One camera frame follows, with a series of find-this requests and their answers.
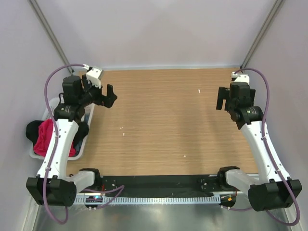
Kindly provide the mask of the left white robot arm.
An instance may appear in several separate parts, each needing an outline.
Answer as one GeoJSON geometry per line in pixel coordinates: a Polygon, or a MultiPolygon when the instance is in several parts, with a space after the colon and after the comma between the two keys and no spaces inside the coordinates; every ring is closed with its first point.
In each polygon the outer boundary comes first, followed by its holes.
{"type": "Polygon", "coordinates": [[[37,175],[27,179],[26,188],[39,205],[71,206],[76,195],[85,190],[98,192],[103,184],[95,168],[82,168],[71,177],[66,174],[67,161],[85,108],[96,104],[111,108],[117,100],[113,86],[107,85],[106,95],[102,86],[95,85],[85,76],[63,79],[63,102],[53,111],[56,128],[51,133],[50,144],[37,175]]]}

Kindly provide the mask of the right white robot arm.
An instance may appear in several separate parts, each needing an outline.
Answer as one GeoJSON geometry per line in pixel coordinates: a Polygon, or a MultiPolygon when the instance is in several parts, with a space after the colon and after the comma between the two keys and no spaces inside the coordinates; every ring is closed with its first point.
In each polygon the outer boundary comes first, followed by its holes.
{"type": "Polygon", "coordinates": [[[302,185],[299,180],[291,179],[279,160],[267,125],[262,123],[263,111],[254,105],[255,92],[246,82],[232,82],[228,88],[219,87],[216,109],[227,111],[246,138],[259,178],[245,174],[239,167],[222,167],[217,185],[224,191],[236,188],[243,192],[255,211],[288,208],[293,204],[288,188],[298,196],[302,185]]]}

